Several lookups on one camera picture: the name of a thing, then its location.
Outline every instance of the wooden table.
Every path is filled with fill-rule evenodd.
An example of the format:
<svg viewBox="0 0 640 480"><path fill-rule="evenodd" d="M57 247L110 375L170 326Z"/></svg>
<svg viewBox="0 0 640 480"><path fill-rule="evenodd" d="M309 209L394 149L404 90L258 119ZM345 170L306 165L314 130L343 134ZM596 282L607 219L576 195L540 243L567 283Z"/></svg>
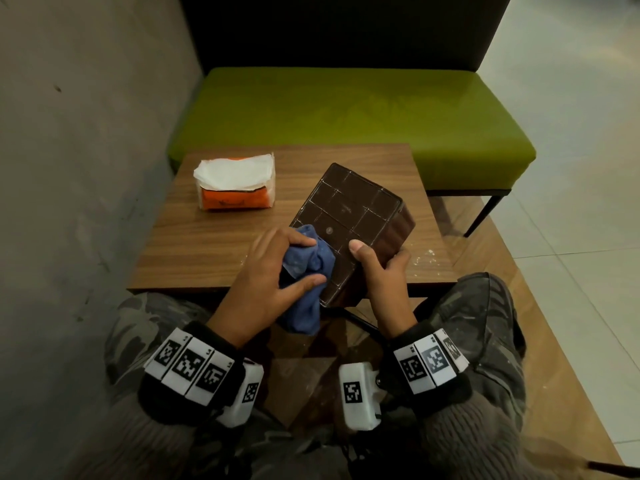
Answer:
<svg viewBox="0 0 640 480"><path fill-rule="evenodd" d="M272 209L204 212L198 208L193 170L203 159L273 152L276 202ZM287 226L332 162L354 170L406 202L416 226L405 247L412 260L412 296L440 294L457 281L438 225L407 144L225 148L188 155L167 195L129 290L197 293L224 290L233 282L259 233Z"/></svg>

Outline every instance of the dark brown box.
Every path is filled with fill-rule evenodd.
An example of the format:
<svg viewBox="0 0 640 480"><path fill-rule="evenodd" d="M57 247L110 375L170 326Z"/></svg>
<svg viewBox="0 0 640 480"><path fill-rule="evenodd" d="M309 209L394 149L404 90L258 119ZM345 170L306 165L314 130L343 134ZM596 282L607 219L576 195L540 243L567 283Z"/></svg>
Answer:
<svg viewBox="0 0 640 480"><path fill-rule="evenodd" d="M311 224L335 255L331 280L320 304L356 306L367 294L364 272L351 256L349 241L359 239L386 266L415 227L404 201L397 195L332 163L293 219L291 227Z"/></svg>

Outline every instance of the bench leg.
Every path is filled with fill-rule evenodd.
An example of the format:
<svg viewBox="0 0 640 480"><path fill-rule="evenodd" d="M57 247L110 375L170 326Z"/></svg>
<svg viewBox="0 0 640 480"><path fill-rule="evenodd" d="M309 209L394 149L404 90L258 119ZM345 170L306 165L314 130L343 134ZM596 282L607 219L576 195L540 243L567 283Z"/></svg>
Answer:
<svg viewBox="0 0 640 480"><path fill-rule="evenodd" d="M486 205L480 211L480 214L478 214L478 217L476 217L474 223L471 224L471 227L469 227L468 231L465 233L465 237L469 237L471 233L476 230L476 227L482 224L484 218L489 215L489 212L491 212L496 205L498 205L498 202L502 200L502 197L502 195L494 195L491 197L491 199L489 199L489 202L486 203Z"/></svg>

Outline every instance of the blue rag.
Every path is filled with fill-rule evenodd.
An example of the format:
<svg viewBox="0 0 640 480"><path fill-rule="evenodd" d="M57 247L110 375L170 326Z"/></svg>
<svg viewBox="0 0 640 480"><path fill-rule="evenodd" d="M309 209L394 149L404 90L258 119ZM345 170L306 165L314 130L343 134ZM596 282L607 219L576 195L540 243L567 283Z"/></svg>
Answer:
<svg viewBox="0 0 640 480"><path fill-rule="evenodd" d="M329 244L318 237L311 224L296 229L299 233L313 237L317 244L310 248L291 246L284 254L282 272L280 273L280 288L300 281L309 274L324 274L329 280L335 256ZM320 330L320 293L326 283L307 291L284 314L278 318L278 323L284 330L292 333L315 335Z"/></svg>

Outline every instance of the green cushion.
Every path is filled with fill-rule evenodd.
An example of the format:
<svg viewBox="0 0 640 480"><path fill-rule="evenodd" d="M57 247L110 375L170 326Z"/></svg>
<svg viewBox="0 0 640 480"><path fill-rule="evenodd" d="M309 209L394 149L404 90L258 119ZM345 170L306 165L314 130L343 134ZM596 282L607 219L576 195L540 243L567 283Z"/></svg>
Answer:
<svg viewBox="0 0 640 480"><path fill-rule="evenodd" d="M350 143L409 143L427 190L510 189L536 156L473 72L224 67L204 80L169 157Z"/></svg>

